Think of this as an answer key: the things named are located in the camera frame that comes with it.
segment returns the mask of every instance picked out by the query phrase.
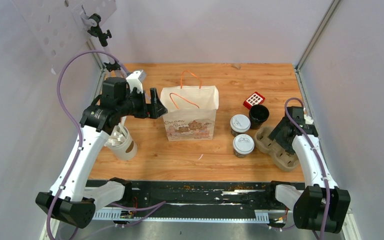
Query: floor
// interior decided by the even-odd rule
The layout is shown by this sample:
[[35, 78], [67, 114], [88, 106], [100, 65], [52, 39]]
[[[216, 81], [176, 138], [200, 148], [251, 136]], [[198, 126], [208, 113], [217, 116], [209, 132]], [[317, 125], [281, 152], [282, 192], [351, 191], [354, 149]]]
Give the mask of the floor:
[[[96, 231], [114, 226], [112, 221], [93, 220], [85, 229], [79, 229], [74, 240], [83, 240]], [[58, 233], [61, 239], [69, 239], [74, 231], [71, 225], [61, 224]], [[296, 227], [277, 232], [263, 224], [244, 223], [191, 223], [144, 221], [132, 227], [110, 227], [91, 235], [88, 240], [315, 240], [310, 230]], [[344, 240], [342, 232], [326, 233], [325, 240]]]
[[[283, 172], [275, 166], [269, 155], [255, 149], [245, 158], [233, 153], [230, 119], [233, 115], [248, 115], [243, 102], [255, 91], [266, 100], [263, 103], [270, 117], [263, 126], [275, 127], [284, 116], [284, 103], [288, 98], [301, 97], [291, 64], [242, 64], [240, 69], [230, 64], [127, 64], [130, 70], [144, 69], [147, 77], [145, 90], [180, 85], [180, 75], [189, 70], [203, 80], [203, 85], [216, 86], [219, 91], [219, 109], [216, 114], [213, 140], [168, 141], [163, 119], [137, 119], [129, 116], [125, 123], [137, 143], [136, 156], [120, 161], [104, 147], [99, 153], [90, 179], [118, 177], [129, 180], [152, 181], [243, 181], [303, 182], [298, 166]], [[192, 76], [184, 84], [196, 86]], [[256, 130], [247, 132], [250, 136]]]

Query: white wall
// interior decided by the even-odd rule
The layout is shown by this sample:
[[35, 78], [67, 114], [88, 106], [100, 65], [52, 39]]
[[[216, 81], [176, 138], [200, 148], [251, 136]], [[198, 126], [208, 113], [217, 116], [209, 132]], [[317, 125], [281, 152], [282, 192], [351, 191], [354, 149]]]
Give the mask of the white wall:
[[[99, 70], [91, 56], [61, 86], [80, 120]], [[60, 109], [57, 76], [10, 0], [0, 0], [0, 240], [37, 240], [46, 214], [35, 204], [62, 170], [76, 138]]]
[[117, 0], [103, 26], [112, 33], [111, 50], [127, 63], [296, 64], [330, 3]]
[[384, 239], [384, 1], [342, 1], [302, 75], [362, 239]]

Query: pegboard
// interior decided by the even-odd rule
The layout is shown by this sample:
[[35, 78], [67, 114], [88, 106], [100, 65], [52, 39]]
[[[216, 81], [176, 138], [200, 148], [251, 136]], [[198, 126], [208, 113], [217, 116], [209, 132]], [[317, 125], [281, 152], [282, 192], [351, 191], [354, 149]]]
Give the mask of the pegboard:
[[59, 73], [91, 37], [81, 15], [97, 13], [102, 24], [116, 8], [115, 0], [12, 0], [33, 32], [52, 69]]

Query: gray floor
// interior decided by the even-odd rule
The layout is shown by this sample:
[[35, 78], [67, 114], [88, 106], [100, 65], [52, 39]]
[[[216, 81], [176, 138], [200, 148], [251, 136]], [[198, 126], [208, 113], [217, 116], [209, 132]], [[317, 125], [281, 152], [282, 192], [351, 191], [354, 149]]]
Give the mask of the gray floor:
[[[112, 221], [95, 220], [79, 229], [75, 240], [84, 239], [95, 231], [114, 226]], [[61, 224], [59, 231], [68, 240], [74, 228]], [[293, 228], [277, 232], [261, 224], [188, 223], [144, 221], [132, 227], [111, 227], [87, 238], [88, 240], [315, 240], [309, 230]], [[342, 233], [327, 233], [325, 240], [344, 240]]]

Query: white lid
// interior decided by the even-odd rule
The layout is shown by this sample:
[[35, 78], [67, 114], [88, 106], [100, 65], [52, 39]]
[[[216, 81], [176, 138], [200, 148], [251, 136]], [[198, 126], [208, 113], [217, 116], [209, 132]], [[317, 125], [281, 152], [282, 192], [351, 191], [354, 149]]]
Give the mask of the white lid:
[[245, 133], [250, 129], [251, 121], [247, 116], [237, 114], [230, 119], [230, 127], [237, 133]]
[[233, 139], [233, 148], [239, 154], [250, 154], [254, 150], [254, 140], [247, 134], [239, 134]]

